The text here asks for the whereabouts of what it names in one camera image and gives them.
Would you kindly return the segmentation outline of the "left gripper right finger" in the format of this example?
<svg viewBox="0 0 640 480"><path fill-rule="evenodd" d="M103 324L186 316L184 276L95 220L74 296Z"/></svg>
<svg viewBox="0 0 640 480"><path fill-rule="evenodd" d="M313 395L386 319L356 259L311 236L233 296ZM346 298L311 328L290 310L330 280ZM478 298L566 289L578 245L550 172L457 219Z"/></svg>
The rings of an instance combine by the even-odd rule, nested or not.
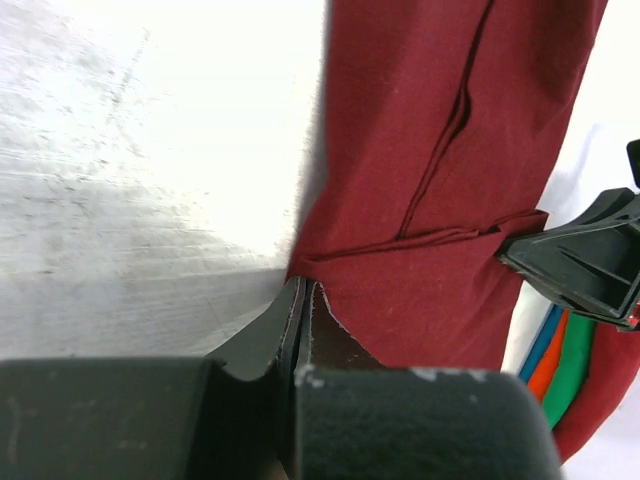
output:
<svg viewBox="0 0 640 480"><path fill-rule="evenodd" d="M323 286L306 281L306 294L297 334L295 372L313 367L336 370L384 370L334 317Z"/></svg>

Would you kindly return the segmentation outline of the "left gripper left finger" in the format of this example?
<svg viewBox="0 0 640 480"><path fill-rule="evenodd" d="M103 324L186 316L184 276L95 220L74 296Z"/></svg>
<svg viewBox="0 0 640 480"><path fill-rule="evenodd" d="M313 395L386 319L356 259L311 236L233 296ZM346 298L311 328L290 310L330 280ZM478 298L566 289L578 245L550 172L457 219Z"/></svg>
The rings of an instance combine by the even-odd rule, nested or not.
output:
<svg viewBox="0 0 640 480"><path fill-rule="evenodd" d="M215 368L204 405L223 439L287 445L305 303L306 280L290 278L262 314L208 355Z"/></svg>

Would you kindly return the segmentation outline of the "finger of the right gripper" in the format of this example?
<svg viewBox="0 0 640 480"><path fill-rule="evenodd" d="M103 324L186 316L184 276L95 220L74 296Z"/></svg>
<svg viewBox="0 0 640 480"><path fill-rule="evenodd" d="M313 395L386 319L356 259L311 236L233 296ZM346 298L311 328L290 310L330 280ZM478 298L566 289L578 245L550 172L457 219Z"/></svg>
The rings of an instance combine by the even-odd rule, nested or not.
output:
<svg viewBox="0 0 640 480"><path fill-rule="evenodd" d="M637 330L639 195L605 190L568 224L506 240L498 259L551 302L587 318Z"/></svg>

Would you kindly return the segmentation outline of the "dark red t shirt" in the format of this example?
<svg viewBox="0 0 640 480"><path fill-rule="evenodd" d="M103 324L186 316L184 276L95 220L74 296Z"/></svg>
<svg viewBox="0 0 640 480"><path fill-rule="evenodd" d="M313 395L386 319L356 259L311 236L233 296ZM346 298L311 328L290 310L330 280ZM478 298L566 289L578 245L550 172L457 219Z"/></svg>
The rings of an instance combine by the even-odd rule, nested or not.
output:
<svg viewBox="0 0 640 480"><path fill-rule="evenodd" d="M290 271L388 366L500 368L602 1L337 1L328 180Z"/></svg>

